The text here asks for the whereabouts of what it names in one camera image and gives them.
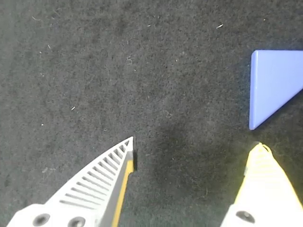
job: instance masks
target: blue triangle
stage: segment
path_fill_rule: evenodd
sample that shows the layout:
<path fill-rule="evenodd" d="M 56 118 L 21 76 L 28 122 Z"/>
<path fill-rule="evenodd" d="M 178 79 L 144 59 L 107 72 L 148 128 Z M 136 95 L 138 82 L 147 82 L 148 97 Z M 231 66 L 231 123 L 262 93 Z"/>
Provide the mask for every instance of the blue triangle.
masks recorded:
<path fill-rule="evenodd" d="M 254 51 L 250 72 L 250 130 L 302 89 L 303 51 Z"/>

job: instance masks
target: dark gray carpet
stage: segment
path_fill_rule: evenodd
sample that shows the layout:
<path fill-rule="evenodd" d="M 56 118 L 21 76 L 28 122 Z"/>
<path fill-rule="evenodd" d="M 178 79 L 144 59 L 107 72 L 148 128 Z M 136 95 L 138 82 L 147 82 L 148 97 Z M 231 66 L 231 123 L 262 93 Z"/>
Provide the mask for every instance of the dark gray carpet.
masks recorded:
<path fill-rule="evenodd" d="M 1 1 L 0 223 L 130 135 L 121 226 L 219 226 L 255 140 L 302 200 L 303 95 L 248 130 L 251 53 L 302 27 L 299 0 Z"/>

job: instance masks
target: screw hole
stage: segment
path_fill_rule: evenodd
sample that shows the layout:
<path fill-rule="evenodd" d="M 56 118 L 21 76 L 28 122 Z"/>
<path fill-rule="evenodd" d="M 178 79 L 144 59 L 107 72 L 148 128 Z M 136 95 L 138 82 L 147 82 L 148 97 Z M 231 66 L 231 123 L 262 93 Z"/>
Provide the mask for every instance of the screw hole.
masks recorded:
<path fill-rule="evenodd" d="M 255 223 L 254 217 L 246 211 L 238 211 L 236 216 L 241 218 L 243 221 L 247 221 L 249 223 Z"/>
<path fill-rule="evenodd" d="M 85 219 L 82 217 L 75 217 L 69 221 L 68 227 L 83 227 L 85 224 Z"/>
<path fill-rule="evenodd" d="M 49 214 L 40 214 L 34 219 L 33 226 L 42 226 L 46 222 L 48 222 L 49 218 L 50 218 Z"/>

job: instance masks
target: blue plastic block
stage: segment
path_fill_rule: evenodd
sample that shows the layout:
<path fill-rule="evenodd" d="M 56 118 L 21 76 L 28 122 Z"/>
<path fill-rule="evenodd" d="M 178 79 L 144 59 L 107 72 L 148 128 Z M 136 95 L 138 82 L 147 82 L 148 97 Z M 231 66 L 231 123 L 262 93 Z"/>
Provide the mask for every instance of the blue plastic block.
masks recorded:
<path fill-rule="evenodd" d="M 303 51 L 254 51 L 250 72 L 250 130 L 302 89 Z"/>

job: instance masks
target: yellow stripe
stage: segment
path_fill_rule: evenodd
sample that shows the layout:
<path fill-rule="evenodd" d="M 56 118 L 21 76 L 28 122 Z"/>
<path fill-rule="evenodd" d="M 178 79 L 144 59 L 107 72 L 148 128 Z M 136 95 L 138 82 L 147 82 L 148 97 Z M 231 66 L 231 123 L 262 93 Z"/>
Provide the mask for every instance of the yellow stripe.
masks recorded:
<path fill-rule="evenodd" d="M 124 194 L 125 194 L 125 191 L 126 191 L 128 175 L 130 173 L 132 173 L 133 171 L 134 171 L 134 161 L 129 160 L 129 161 L 127 161 L 127 164 L 126 164 L 125 174 L 124 174 L 123 182 L 122 182 L 122 185 L 121 185 L 119 198 L 118 198 L 118 201 L 117 201 L 117 206 L 116 206 L 116 211 L 115 211 L 115 215 L 114 215 L 113 222 L 112 222 L 112 227 L 117 227 L 118 226 L 120 213 L 121 213 L 121 208 L 122 208 L 122 204 L 123 204 L 123 200 L 124 200 Z"/>

